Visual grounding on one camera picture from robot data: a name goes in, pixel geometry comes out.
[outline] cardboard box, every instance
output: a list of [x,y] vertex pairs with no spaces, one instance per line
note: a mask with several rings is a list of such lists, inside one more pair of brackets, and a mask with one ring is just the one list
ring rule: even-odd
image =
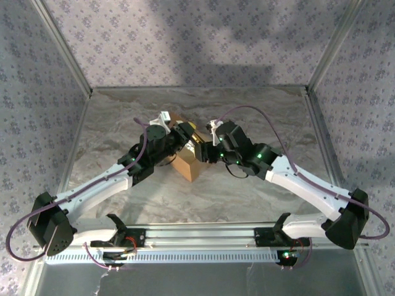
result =
[[[169,114],[170,114],[170,123],[168,124],[169,128],[171,128],[176,123],[176,121],[183,121],[183,122],[187,121],[173,112],[169,112]],[[210,136],[203,134],[198,130],[195,130],[193,136],[198,141],[204,141],[204,142],[212,141]],[[205,170],[210,166],[210,164],[202,163],[199,160],[197,160],[195,158],[194,152],[192,152],[188,147],[185,146],[184,148],[182,148],[181,151],[177,152],[177,157],[172,162],[172,166],[181,175],[183,175],[189,182],[193,182],[203,170]],[[170,156],[167,158],[167,160],[171,161],[173,158],[174,156]]]

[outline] marble-like surface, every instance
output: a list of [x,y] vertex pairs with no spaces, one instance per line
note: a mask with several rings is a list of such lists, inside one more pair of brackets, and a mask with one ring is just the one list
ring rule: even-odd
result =
[[[252,104],[267,111],[298,165],[328,179],[314,130],[298,89],[145,89],[95,92],[81,134],[69,188],[98,175],[138,142],[141,127],[161,110],[179,113],[198,129],[228,109]],[[240,124],[254,142],[279,147],[265,119],[239,109],[227,119]],[[243,175],[235,168],[235,174]],[[236,179],[224,164],[212,165],[195,182],[171,166],[158,167],[144,182],[105,200],[84,217],[117,214],[125,223],[275,221],[284,212],[316,209],[292,193],[254,177]]]

